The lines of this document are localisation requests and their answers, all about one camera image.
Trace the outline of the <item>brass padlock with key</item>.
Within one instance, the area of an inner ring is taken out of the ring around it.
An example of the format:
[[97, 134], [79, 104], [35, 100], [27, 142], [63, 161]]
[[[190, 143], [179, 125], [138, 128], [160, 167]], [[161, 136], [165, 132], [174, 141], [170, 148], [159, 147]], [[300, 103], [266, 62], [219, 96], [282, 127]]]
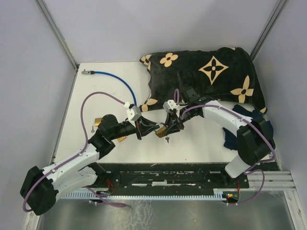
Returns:
[[166, 133], [167, 128], [168, 128], [168, 126], [162, 126], [157, 131], [155, 131], [155, 135], [159, 138], [164, 138], [167, 141], [167, 143], [169, 143], [169, 137]]

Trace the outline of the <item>large brass padlock with keys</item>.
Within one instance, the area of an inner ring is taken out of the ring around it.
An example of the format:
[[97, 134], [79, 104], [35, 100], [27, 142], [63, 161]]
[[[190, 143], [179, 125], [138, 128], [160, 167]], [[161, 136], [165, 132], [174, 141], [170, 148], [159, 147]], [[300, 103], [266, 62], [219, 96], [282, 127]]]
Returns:
[[118, 142], [122, 142], [123, 140], [125, 140], [127, 137], [120, 137], [118, 138]]

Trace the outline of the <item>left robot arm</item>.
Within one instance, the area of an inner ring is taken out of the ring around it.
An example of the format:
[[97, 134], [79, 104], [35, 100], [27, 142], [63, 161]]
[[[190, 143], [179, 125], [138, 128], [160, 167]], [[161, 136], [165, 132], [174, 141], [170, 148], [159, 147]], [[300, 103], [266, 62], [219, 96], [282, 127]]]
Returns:
[[89, 185], [101, 187], [106, 175], [97, 161], [115, 147], [113, 140], [136, 135], [138, 139], [158, 129], [157, 122], [140, 116], [136, 121], [118, 122], [114, 115], [101, 119], [95, 134], [87, 146], [66, 159], [39, 169], [28, 170], [20, 190], [24, 198], [23, 210], [33, 211], [37, 216], [46, 213], [64, 195]]

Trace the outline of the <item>small brass padlock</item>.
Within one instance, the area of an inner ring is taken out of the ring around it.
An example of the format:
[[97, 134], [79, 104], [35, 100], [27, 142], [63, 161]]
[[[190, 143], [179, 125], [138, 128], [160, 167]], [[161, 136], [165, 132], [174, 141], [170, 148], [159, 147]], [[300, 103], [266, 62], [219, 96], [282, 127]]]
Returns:
[[99, 126], [99, 124], [102, 122], [102, 118], [100, 117], [100, 118], [96, 118], [95, 120], [94, 120], [94, 126], [95, 127], [97, 127], [97, 126]]

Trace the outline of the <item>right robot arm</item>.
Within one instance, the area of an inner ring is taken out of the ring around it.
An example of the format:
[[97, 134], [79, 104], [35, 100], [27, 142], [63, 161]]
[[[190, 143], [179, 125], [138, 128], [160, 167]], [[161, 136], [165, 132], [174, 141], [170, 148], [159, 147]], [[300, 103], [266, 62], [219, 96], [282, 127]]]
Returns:
[[201, 97], [190, 88], [164, 102], [167, 112], [162, 136], [184, 129], [184, 122], [200, 116], [218, 123], [236, 137], [237, 155], [225, 166], [220, 182], [225, 187], [237, 183], [237, 177], [250, 171], [256, 164], [276, 158], [275, 143], [268, 122], [263, 117], [253, 118], [237, 113], [221, 105], [210, 96]]

